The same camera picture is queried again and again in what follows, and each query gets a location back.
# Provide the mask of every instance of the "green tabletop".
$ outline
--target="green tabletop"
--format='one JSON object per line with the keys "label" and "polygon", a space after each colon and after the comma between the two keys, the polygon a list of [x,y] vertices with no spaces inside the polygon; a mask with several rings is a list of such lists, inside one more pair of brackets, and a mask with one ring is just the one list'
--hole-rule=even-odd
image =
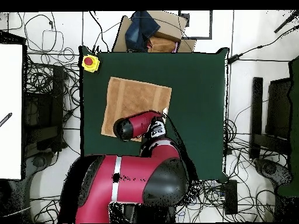
{"label": "green tabletop", "polygon": [[290,100],[290,143],[291,155],[289,157],[289,169],[292,173],[292,182],[278,188],[278,193],[286,197],[299,197],[299,57],[288,64],[290,68],[290,78],[292,81]]}
{"label": "green tabletop", "polygon": [[[172,88],[168,115],[182,137],[199,179],[221,179],[228,49],[205,53],[98,53],[99,73],[84,71],[84,154],[138,155],[140,143],[100,134],[111,76]],[[83,55],[90,52],[82,47]],[[166,127],[175,139],[169,121]]]}

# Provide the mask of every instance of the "brown towel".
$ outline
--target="brown towel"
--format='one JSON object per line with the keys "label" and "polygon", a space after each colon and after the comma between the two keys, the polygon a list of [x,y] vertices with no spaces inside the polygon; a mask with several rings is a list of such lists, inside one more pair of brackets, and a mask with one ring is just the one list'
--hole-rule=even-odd
{"label": "brown towel", "polygon": [[157,38],[152,36],[151,38],[149,38],[149,41],[149,53],[171,53],[175,48],[174,41],[166,40],[164,38]]}
{"label": "brown towel", "polygon": [[101,134],[115,137],[113,125],[116,120],[148,110],[161,113],[164,108],[169,109],[170,99],[170,87],[111,77]]}

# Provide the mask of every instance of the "electrical wire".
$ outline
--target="electrical wire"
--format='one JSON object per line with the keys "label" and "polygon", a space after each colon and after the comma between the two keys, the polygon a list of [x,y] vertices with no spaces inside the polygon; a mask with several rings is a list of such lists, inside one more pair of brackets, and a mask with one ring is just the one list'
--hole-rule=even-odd
{"label": "electrical wire", "polygon": [[2,217],[8,217],[8,216],[16,215],[16,214],[18,214],[18,213],[20,213],[20,212],[27,211],[27,210],[30,209],[30,208],[31,208],[31,206],[30,206],[30,207],[27,207],[26,209],[22,209],[22,210],[20,210],[20,211],[17,211],[17,212],[14,212],[14,213],[12,213],[12,214],[5,215],[5,216],[2,216]]}
{"label": "electrical wire", "polygon": [[22,18],[21,18],[21,15],[19,12],[17,12],[17,14],[19,15],[20,17],[20,21],[21,21],[21,26],[20,27],[17,27],[17,28],[13,28],[13,29],[10,29],[9,26],[7,29],[0,29],[0,31],[10,31],[10,30],[17,30],[17,29],[21,29],[23,27],[23,21],[22,21]]}
{"label": "electrical wire", "polygon": [[295,31],[295,30],[297,30],[297,29],[299,29],[299,25],[296,25],[296,26],[294,26],[294,27],[288,29],[287,31],[285,31],[284,33],[282,33],[281,35],[279,35],[278,38],[276,38],[276,39],[275,39],[274,41],[272,41],[271,43],[266,44],[266,45],[259,45],[259,46],[255,47],[255,48],[252,48],[252,49],[250,49],[250,50],[248,50],[248,51],[245,51],[245,52],[241,53],[241,54],[239,55],[239,57],[242,56],[242,55],[244,55],[244,54],[246,54],[246,53],[248,53],[248,52],[250,52],[250,51],[253,51],[253,50],[255,50],[255,49],[261,49],[261,48],[263,48],[263,47],[270,46],[270,45],[272,45],[273,43],[275,43],[278,39],[280,39],[282,36],[287,35],[289,32],[293,32],[293,31]]}
{"label": "electrical wire", "polygon": [[[55,44],[56,44],[56,39],[57,39],[57,30],[56,30],[55,18],[54,18],[53,13],[51,12],[53,21],[51,21],[50,18],[49,18],[48,16],[39,14],[39,15],[36,15],[36,16],[30,18],[26,23],[25,23],[25,21],[24,21],[24,19],[25,19],[25,13],[26,13],[26,12],[24,12],[24,14],[23,14],[24,32],[25,32],[25,36],[26,36],[26,39],[27,39],[27,45],[28,45],[28,48],[31,49],[32,51],[41,51],[41,48],[40,48],[36,43],[34,43],[31,39],[29,39],[29,37],[28,37],[28,33],[27,33],[27,28],[26,28],[26,26],[28,25],[28,23],[29,23],[30,21],[32,21],[33,19],[39,17],[39,16],[43,16],[43,17],[45,17],[45,18],[47,18],[47,19],[49,20],[49,24],[50,24],[50,25],[51,25],[52,23],[54,24],[54,29],[55,29],[55,41],[54,41],[54,44],[53,44],[53,46],[52,46],[52,48],[51,48],[50,50],[48,50],[48,51],[43,50],[44,53],[49,53],[50,51],[53,50],[53,48],[54,48],[54,46],[55,46]],[[29,46],[29,42],[33,43],[36,47],[39,48],[39,50],[35,50],[35,49],[30,48],[30,46]]]}
{"label": "electrical wire", "polygon": [[274,41],[272,41],[272,42],[269,43],[269,44],[259,45],[259,46],[257,46],[257,47],[254,47],[254,48],[248,50],[248,51],[245,51],[245,52],[243,52],[243,53],[235,54],[235,55],[231,56],[231,58],[228,59],[228,63],[229,63],[229,64],[232,64],[233,62],[235,62],[235,61],[237,61],[237,60],[240,60],[240,57],[241,57],[241,56],[243,56],[243,55],[246,54],[246,53],[249,53],[250,51],[253,51],[253,50],[256,50],[256,49],[261,49],[261,48],[263,48],[263,47],[270,46],[270,45],[272,45],[273,43],[275,43],[278,39],[280,39],[282,36],[286,36],[287,34],[293,32],[293,31],[295,31],[295,30],[297,30],[297,29],[299,29],[299,25],[296,25],[296,26],[294,26],[294,27],[288,29],[287,31],[285,31],[284,33],[282,33],[281,35],[279,35],[278,38],[276,38]]}
{"label": "electrical wire", "polygon": [[110,52],[107,43],[106,43],[106,42],[104,41],[104,39],[103,39],[103,29],[102,29],[102,26],[101,26],[100,23],[95,19],[95,17],[93,16],[93,14],[91,14],[91,11],[89,11],[89,14],[92,16],[92,18],[95,20],[95,22],[99,25],[99,27],[100,27],[100,34],[101,34],[101,37],[102,37],[102,41],[106,44],[107,52]]}

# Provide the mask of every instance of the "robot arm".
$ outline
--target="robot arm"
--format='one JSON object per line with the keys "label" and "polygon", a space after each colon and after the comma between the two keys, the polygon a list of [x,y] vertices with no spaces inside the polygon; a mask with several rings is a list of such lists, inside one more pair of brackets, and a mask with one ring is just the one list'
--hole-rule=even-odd
{"label": "robot arm", "polygon": [[155,111],[146,111],[128,118],[121,118],[113,126],[114,134],[123,141],[140,137],[147,133],[154,117],[162,118],[161,114]]}
{"label": "robot arm", "polygon": [[74,181],[80,185],[77,210],[70,218],[60,214],[58,223],[109,223],[108,207],[113,201],[171,207],[187,192],[185,168],[175,144],[165,137],[159,113],[149,111],[118,120],[114,131],[124,141],[147,136],[141,156],[94,155],[93,162],[84,165],[83,181],[76,181],[73,171],[80,168],[82,172],[84,161],[74,163],[68,173],[71,177],[67,177],[62,189],[60,205],[61,213],[67,212],[63,203],[67,202],[66,188],[74,195],[75,187],[68,182]]}

